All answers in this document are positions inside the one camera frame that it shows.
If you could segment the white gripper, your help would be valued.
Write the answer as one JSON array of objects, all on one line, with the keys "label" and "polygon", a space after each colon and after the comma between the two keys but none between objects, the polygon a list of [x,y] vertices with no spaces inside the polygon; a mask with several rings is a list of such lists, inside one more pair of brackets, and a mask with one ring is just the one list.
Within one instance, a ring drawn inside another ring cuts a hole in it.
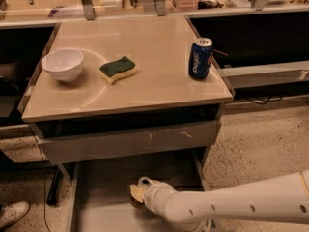
[{"label": "white gripper", "polygon": [[174,188],[164,182],[141,177],[137,185],[130,186],[130,194],[134,200],[143,203],[157,215],[165,213],[167,200],[175,194]]}]

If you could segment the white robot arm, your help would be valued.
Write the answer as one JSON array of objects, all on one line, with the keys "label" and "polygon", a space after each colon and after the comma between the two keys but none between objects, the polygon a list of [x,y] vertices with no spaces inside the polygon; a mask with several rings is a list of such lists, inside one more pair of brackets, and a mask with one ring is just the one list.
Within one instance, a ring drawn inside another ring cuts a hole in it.
[{"label": "white robot arm", "polygon": [[211,219],[309,223],[309,170],[213,191],[177,191],[142,177],[130,193],[181,232],[206,232]]}]

